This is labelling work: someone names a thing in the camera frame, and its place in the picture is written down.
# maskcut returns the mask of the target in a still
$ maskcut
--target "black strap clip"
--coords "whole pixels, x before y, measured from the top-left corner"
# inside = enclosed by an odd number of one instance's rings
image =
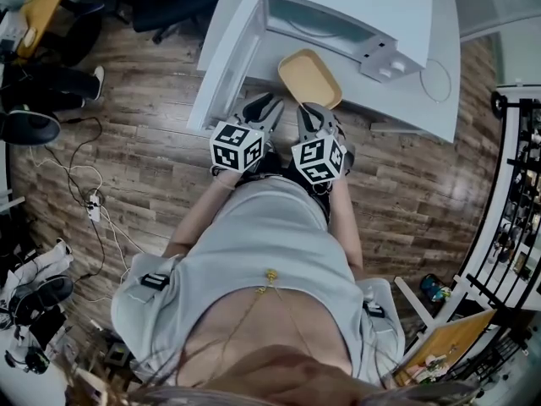
[[[363,302],[363,308],[372,317],[379,317],[380,319],[385,319],[385,310],[383,310],[383,308],[379,305],[368,305],[366,302]]]
[[[163,274],[146,274],[140,279],[141,286],[153,288],[160,292],[169,284],[169,277]]]

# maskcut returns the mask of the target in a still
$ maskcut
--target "wooden tray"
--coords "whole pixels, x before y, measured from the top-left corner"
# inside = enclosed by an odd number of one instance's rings
[[[342,100],[342,89],[316,52],[303,49],[284,58],[278,74],[299,104],[315,102],[332,109]]]

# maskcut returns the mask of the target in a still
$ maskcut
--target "electrical cable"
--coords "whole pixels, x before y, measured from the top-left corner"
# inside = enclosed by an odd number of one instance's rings
[[[445,75],[447,76],[447,81],[449,82],[449,92],[447,92],[447,96],[443,99],[436,99],[434,98],[432,95],[429,94],[429,91],[427,90],[426,88],[426,85],[424,84],[424,80],[423,80],[423,72],[426,70],[422,70],[419,72],[419,80],[421,81],[421,86],[423,87],[423,90],[424,90],[424,93],[426,93],[426,96],[428,96],[432,101],[434,101],[436,104],[441,104],[442,102],[445,102],[449,99],[449,97],[451,96],[451,93],[453,92],[453,85],[452,85],[452,79],[451,79],[451,74],[449,74],[449,71],[447,70],[447,68],[443,65],[442,62],[440,62],[440,60],[437,60],[435,58],[428,58],[427,59],[427,62],[434,62],[434,63],[437,63],[445,72]]]
[[[105,206],[102,206],[101,207],[104,211],[107,211],[107,209],[105,208]],[[111,224],[122,234],[122,236],[124,236],[124,238],[126,238],[129,243],[131,243],[131,245],[133,245],[138,252],[140,253],[144,253],[144,251],[141,249],[141,247],[139,247],[119,226],[117,226],[117,224],[115,224],[113,221],[110,221]]]
[[[47,149],[47,151],[48,151],[49,153],[51,153],[51,154],[55,157],[55,160],[58,161],[58,159],[56,158],[56,155],[54,154],[54,152],[53,152],[51,149],[49,149],[48,147],[46,147],[46,146],[45,146],[45,148]],[[65,169],[65,170],[68,170],[67,167],[65,167],[65,166],[63,166],[63,165],[60,165],[60,163],[58,163],[58,162],[56,162],[56,161],[53,161],[53,160],[50,159],[50,158],[46,158],[45,160],[43,160],[42,162],[40,162],[40,163],[38,164],[38,163],[36,162],[35,158],[34,158],[34,152],[32,151],[32,146],[30,146],[29,149],[30,149],[30,158],[32,159],[32,162],[34,163],[34,165],[35,165],[36,167],[41,167],[43,164],[45,164],[45,163],[47,163],[47,162],[50,162],[51,164],[54,164],[54,165],[57,166],[57,167],[61,167],[61,168]],[[74,169],[76,169],[76,168],[91,168],[92,170],[94,170],[94,171],[97,173],[97,175],[100,177],[100,184],[99,184],[99,185],[97,186],[97,188],[96,188],[96,193],[97,193],[97,192],[100,190],[101,186],[103,185],[103,176],[101,176],[101,173],[98,172],[98,171],[97,171],[94,167],[92,167],[92,166],[73,166],[73,167],[71,168],[71,170],[74,170]]]
[[[90,140],[87,140],[83,143],[81,143],[80,145],[78,145],[75,150],[74,150],[74,153],[72,154],[71,156],[71,159],[69,160],[69,170],[68,170],[68,188],[69,188],[69,192],[72,193],[72,190],[71,190],[71,181],[73,181],[71,178],[70,178],[70,174],[71,174],[71,168],[74,164],[74,159],[75,159],[75,155],[77,155],[77,152],[79,151],[79,149],[81,147],[83,147],[84,145],[88,145],[89,143],[92,143],[93,141],[96,141],[98,140],[100,137],[101,137],[101,134],[103,133],[103,127],[101,126],[101,122],[98,118],[86,118],[86,119],[82,119],[82,118],[74,118],[74,119],[70,119],[69,121],[67,121],[67,123],[81,123],[81,122],[86,122],[87,120],[95,120],[100,128],[100,132],[98,132],[98,135],[96,135],[94,138],[90,139]]]
[[[48,147],[45,146],[45,148],[47,149],[47,151],[49,151],[49,153],[51,153],[51,155],[53,156],[54,158],[54,161],[51,160],[51,159],[46,159],[42,162],[40,162],[39,164],[36,162],[35,158],[34,158],[34,155],[33,155],[33,151],[31,150],[30,148],[30,156],[31,156],[31,159],[32,159],[32,162],[34,163],[34,165],[36,167],[40,167],[41,165],[43,165],[44,163],[46,162],[51,162],[53,164],[55,164],[56,166],[62,168],[64,170],[65,173],[68,174],[68,178],[69,178],[69,187],[70,187],[70,194],[72,195],[72,197],[74,198],[74,200],[82,207],[84,208],[87,208],[88,207],[88,204],[89,202],[87,201],[87,198],[88,198],[88,194],[94,190],[94,195],[97,195],[98,193],[100,194],[100,198],[101,198],[101,208],[104,210],[104,212],[106,214],[104,214],[101,210],[100,210],[100,215],[104,218],[107,219],[107,221],[109,222],[109,225],[111,227],[111,230],[113,232],[113,237],[115,239],[115,244],[118,248],[118,251],[120,253],[120,258],[123,262],[123,265],[124,265],[124,268],[125,268],[125,271],[123,273],[123,275],[120,277],[120,283],[123,282],[123,278],[124,276],[129,272],[129,268],[128,268],[128,265],[126,263],[126,260],[124,258],[124,254],[122,252],[122,248],[120,247],[120,243],[118,242],[118,238],[117,238],[117,233],[115,231],[115,228],[129,241],[129,243],[131,243],[138,251],[140,252],[144,252],[119,226],[117,226],[117,224],[115,224],[112,220],[111,220],[111,216],[109,214],[109,211],[107,210],[107,208],[103,205],[104,203],[104,200],[105,200],[105,197],[101,194],[100,192],[100,188],[101,186],[103,185],[103,177],[101,176],[100,172],[95,169],[94,167],[92,166],[73,166],[73,160],[74,160],[74,156],[76,155],[77,151],[79,150],[79,148],[82,146],[82,145],[85,145],[87,143],[90,143],[91,141],[94,141],[94,140],[97,140],[97,138],[99,138],[99,136],[101,135],[102,133],[102,126],[100,124],[100,122],[96,119],[96,118],[91,118],[91,119],[95,119],[96,122],[98,122],[99,126],[100,126],[100,132],[99,134],[94,137],[93,139],[91,140],[88,140],[84,143],[81,143],[74,151],[74,153],[72,154],[71,156],[71,159],[70,159],[70,166],[71,167],[65,167],[61,162],[60,160],[58,159],[58,157],[55,155],[54,151],[52,151],[51,149],[49,149]],[[78,123],[78,122],[82,122],[83,119],[72,119],[70,121],[67,121],[66,123]],[[87,167],[87,168],[92,168],[97,174],[98,176],[100,177],[100,184],[97,188],[94,188],[94,189],[90,189],[88,190],[84,195],[82,193],[82,191],[80,190],[80,187],[79,185],[77,184],[77,182],[74,181],[74,179],[71,177],[71,171],[74,170],[75,168],[83,168],[83,167]],[[80,196],[80,199],[81,200],[78,200],[73,191],[71,190],[71,183],[73,183],[73,185],[75,185],[75,188],[78,190],[78,193],[79,193],[79,196]],[[84,276],[78,278],[75,282],[74,282],[74,285],[78,282],[78,281],[82,281],[82,280],[85,280],[87,278],[90,278],[90,277],[93,277],[95,275],[98,275],[100,272],[101,272],[101,269],[103,268],[104,266],[104,263],[105,263],[105,250],[104,250],[104,247],[103,247],[103,243],[101,241],[101,238],[100,238],[100,235],[99,233],[97,232],[97,229],[96,229],[96,225],[94,224],[94,222],[90,221],[91,224],[92,224],[92,227],[94,228],[94,231],[96,233],[96,237],[98,238],[99,242],[100,242],[100,246],[101,246],[101,253],[102,253],[102,259],[101,259],[101,265],[98,269],[97,272],[95,273],[88,273],[88,274],[85,274]],[[88,299],[85,299],[83,298],[84,300],[86,300],[87,302],[98,302],[98,301],[101,301],[103,299],[111,299],[109,297],[104,297],[104,298],[100,298],[100,299],[97,299],[97,300],[94,300],[94,301],[90,301]]]
[[[3,86],[0,86],[0,91],[3,91],[9,87],[11,87],[12,85],[16,85],[18,83],[20,83],[21,81],[25,81],[26,79],[29,79],[29,80],[32,80],[32,76],[31,75],[28,75],[25,71],[25,69],[23,68],[23,66],[20,64],[19,67],[21,68],[21,70],[23,71],[23,75],[21,78],[19,78],[17,81],[14,81],[14,82],[11,82],[9,83],[8,85],[3,85]]]
[[[69,167],[65,167],[61,162],[60,160],[57,158],[57,156],[55,155],[55,153],[49,149],[47,146],[45,146],[45,149],[51,153],[52,157],[55,159],[55,161],[57,161],[58,165],[62,167],[63,171],[66,173],[66,175],[68,176],[68,188],[69,188],[69,193],[71,194],[71,196],[74,198],[75,202],[80,205],[81,207],[84,207],[85,209],[88,207],[88,203],[86,202],[85,200],[85,196],[83,195],[80,187],[77,185],[77,183],[74,181],[74,179],[71,177],[71,170],[74,168],[73,167],[73,160],[74,160],[74,157],[75,157],[75,154],[77,153],[77,151],[80,149],[81,146],[83,145],[86,145],[88,143],[91,143],[92,141],[95,141],[97,140],[101,133],[103,132],[103,128],[101,126],[101,122],[97,119],[97,118],[86,118],[86,119],[82,119],[82,118],[74,118],[74,119],[70,119],[68,120],[67,122],[64,122],[64,123],[80,123],[80,122],[84,122],[86,120],[95,120],[97,123],[98,123],[98,126],[100,127],[100,132],[98,133],[97,136],[93,137],[92,139],[90,140],[87,140],[83,143],[81,143],[80,145],[77,146],[77,148],[75,149],[74,153],[72,154],[71,156],[71,159],[69,161]],[[75,194],[73,193],[72,189],[71,189],[71,183],[73,182],[73,184],[75,185],[75,187],[77,188],[77,191],[79,192],[79,196],[81,198],[82,201],[80,200],[77,200],[77,198],[75,197]],[[96,272],[89,272],[89,273],[86,273],[84,274],[83,276],[79,277],[77,280],[74,281],[74,286],[75,284],[77,284],[79,281],[83,281],[83,280],[87,280],[88,278],[91,278],[91,277],[95,277],[96,275],[99,275],[101,270],[103,269],[103,266],[105,265],[105,259],[106,259],[106,256],[105,256],[105,248],[103,247],[103,242],[101,242],[101,237],[100,237],[100,234],[98,233],[98,230],[96,228],[96,225],[94,224],[94,222],[92,220],[90,220],[90,224],[92,225],[92,228],[94,229],[94,233],[96,234],[96,237],[98,239],[98,242],[100,243],[100,248],[101,248],[101,263],[100,263],[100,267],[98,268],[98,270]]]

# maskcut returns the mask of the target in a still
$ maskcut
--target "white cable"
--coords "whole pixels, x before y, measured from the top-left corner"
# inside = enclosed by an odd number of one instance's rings
[[[106,209],[105,206],[102,206],[101,209],[103,209],[105,213],[107,214],[107,216],[103,215],[103,217],[105,217],[105,219],[109,221],[109,225],[111,226],[111,230],[112,230],[112,236],[115,238],[115,244],[117,245],[118,252],[120,253],[120,258],[122,259],[122,263],[124,264],[124,267],[126,268],[126,272],[127,272],[129,268],[128,268],[128,265],[126,265],[126,260],[124,259],[122,248],[120,248],[120,244],[118,243],[117,232],[115,232],[115,227],[112,225],[111,217],[109,216],[109,211]]]
[[[122,263],[124,264],[124,268],[126,269],[124,271],[124,274],[122,274],[120,276],[120,283],[122,284],[123,281],[124,281],[124,275],[126,275],[129,272],[129,268],[128,268],[128,265],[126,265],[126,260],[124,259],[124,254],[122,254],[122,248],[120,248],[120,244],[118,243],[117,232],[115,232],[115,227],[114,227],[114,225],[113,225],[113,223],[111,221],[111,216],[109,215],[109,211],[106,209],[105,206],[102,206],[101,208],[103,208],[103,210],[107,214],[107,216],[105,216],[105,215],[102,215],[102,216],[105,217],[105,219],[107,219],[109,221],[109,225],[111,226],[111,230],[112,230],[112,236],[115,238],[115,244],[117,245],[118,252],[120,253],[120,258],[122,259]]]
[[[82,300],[85,300],[86,302],[91,302],[91,303],[94,303],[94,302],[100,302],[104,299],[109,299],[110,301],[112,301],[112,298],[109,298],[108,296],[104,296],[103,298],[99,298],[99,299],[96,299],[96,300],[93,300],[91,301],[90,299],[87,299],[87,298],[84,298],[83,296],[81,295],[78,295]]]
[[[94,167],[92,166],[73,166],[71,168],[69,167],[65,167],[61,164],[58,164],[58,162],[56,161],[53,161],[52,159],[50,158],[47,158],[45,160],[43,160],[42,162],[40,162],[39,164],[36,162],[36,160],[34,159],[34,152],[32,151],[32,146],[30,146],[30,157],[32,158],[32,162],[34,163],[34,165],[36,167],[41,167],[43,164],[45,164],[46,162],[50,162],[51,164],[54,164],[55,166],[57,167],[60,167],[60,168],[63,168],[64,170],[68,171],[68,172],[71,172],[71,170],[74,170],[75,168],[91,168],[92,170],[94,170],[98,176],[100,177],[100,184],[98,185],[98,187],[96,188],[96,191],[94,191],[94,195],[98,192],[98,189],[101,188],[101,186],[103,185],[103,177],[101,176],[101,173],[98,172]]]
[[[421,86],[423,87],[423,90],[424,90],[424,93],[426,93],[426,96],[428,96],[432,101],[434,101],[436,104],[441,104],[442,102],[445,102],[449,99],[449,96],[451,96],[451,93],[453,92],[453,84],[452,84],[452,80],[451,80],[451,74],[449,74],[449,71],[447,70],[447,68],[443,65],[442,62],[440,62],[440,60],[436,60],[435,58],[428,58],[427,59],[427,62],[434,62],[434,63],[437,63],[439,64],[439,66],[444,70],[445,72],[445,75],[447,75],[447,81],[449,82],[449,92],[447,93],[447,96],[443,99],[436,99],[434,98],[432,95],[429,94],[429,91],[427,91],[426,89],[426,86],[424,85],[424,80],[423,80],[423,72],[426,70],[423,70],[423,71],[420,71],[419,72],[419,80],[421,81]]]
[[[32,162],[34,163],[34,165],[36,167],[41,167],[43,164],[45,164],[46,162],[50,162],[51,164],[54,164],[55,166],[57,167],[60,167],[60,168],[63,168],[64,170],[67,170],[67,171],[71,171],[71,170],[74,170],[75,168],[91,168],[92,170],[94,170],[98,176],[100,177],[100,184],[98,185],[98,187],[96,188],[96,191],[94,192],[94,194],[96,194],[98,192],[98,189],[101,188],[101,186],[103,185],[103,177],[101,176],[101,173],[98,172],[94,167],[92,166],[74,166],[74,167],[65,167],[63,166],[62,164],[59,164],[58,162],[56,161],[53,161],[52,159],[50,158],[46,158],[44,161],[40,162],[39,164],[36,162],[35,158],[34,158],[34,152],[32,151],[32,147],[30,146],[30,157],[32,159]],[[109,222],[109,225],[111,226],[111,230],[112,230],[112,235],[115,239],[115,244],[117,245],[117,248],[118,248],[118,252],[120,253],[120,258],[122,260],[122,263],[124,264],[124,268],[126,269],[124,271],[124,273],[122,274],[122,276],[120,277],[120,283],[122,284],[123,282],[123,279],[124,279],[124,276],[129,272],[129,267],[128,265],[126,264],[126,260],[124,259],[124,254],[122,252],[122,248],[120,247],[120,244],[118,243],[118,238],[117,238],[117,233],[115,232],[115,228],[124,236],[124,238],[126,238],[129,243],[131,243],[131,245],[133,245],[139,252],[141,253],[144,253],[144,251],[119,227],[117,226],[117,224],[115,224],[112,220],[111,220],[111,216],[109,215],[109,211],[107,210],[107,208],[105,206],[101,206],[101,209],[103,209],[106,213],[106,215],[100,210],[100,215],[102,217],[104,217],[105,219],[107,219],[107,221]],[[80,297],[82,298],[83,300],[85,300],[86,302],[90,302],[90,303],[95,303],[95,302],[100,302],[104,299],[109,299],[111,300],[111,298],[109,298],[108,296],[105,296],[103,298],[99,298],[99,299],[96,299],[96,300],[89,300],[87,298],[84,298],[84,297]]]
[[[107,212],[107,215],[109,215],[109,212],[107,211],[107,209],[105,207],[103,207],[103,206],[102,206],[102,208],[103,208],[103,210],[105,212]],[[120,234],[122,234],[122,236],[124,236],[124,238],[126,238],[129,241],[129,243],[131,243],[131,245],[133,245],[137,249],[137,251],[139,253],[144,253],[144,251],[141,249],[141,247],[139,247],[117,224],[115,224],[113,221],[111,221],[111,219],[109,219],[105,215],[103,215],[102,212],[100,212],[100,213],[101,213],[101,215],[103,217],[105,217],[108,221],[111,222],[111,224],[120,232]]]

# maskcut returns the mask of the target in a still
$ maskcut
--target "gray t-shirt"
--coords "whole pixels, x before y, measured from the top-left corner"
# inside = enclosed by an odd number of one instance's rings
[[[235,290],[265,286],[268,269],[278,273],[274,286],[305,292],[331,313],[352,376],[379,382],[400,361],[404,336],[389,283],[356,284],[321,209],[299,185],[278,177],[237,189],[181,262],[136,255],[112,301],[113,325],[137,360],[165,373],[178,364],[203,313]],[[168,275],[169,284],[160,292],[142,286],[147,273]],[[385,319],[364,311],[365,293],[385,309]]]

